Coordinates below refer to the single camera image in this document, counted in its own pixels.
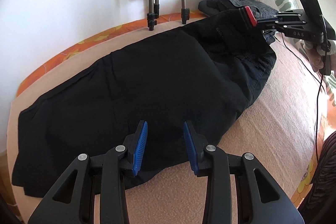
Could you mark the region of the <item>gloved right hand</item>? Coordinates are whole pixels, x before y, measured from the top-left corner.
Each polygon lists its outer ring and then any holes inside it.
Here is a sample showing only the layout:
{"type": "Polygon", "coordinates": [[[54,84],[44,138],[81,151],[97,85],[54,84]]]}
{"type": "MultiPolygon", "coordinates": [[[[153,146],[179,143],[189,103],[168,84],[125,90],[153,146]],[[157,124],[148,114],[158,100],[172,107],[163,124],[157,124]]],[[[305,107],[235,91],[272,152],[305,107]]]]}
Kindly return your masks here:
{"type": "MultiPolygon", "coordinates": [[[[329,40],[331,43],[330,52],[327,53],[327,56],[330,57],[330,69],[335,72],[336,62],[335,62],[335,40],[329,40]]],[[[312,42],[304,41],[303,45],[304,50],[308,56],[311,67],[314,72],[323,68],[322,57],[325,54],[325,51],[322,50],[321,46],[316,46],[312,42]]]]}

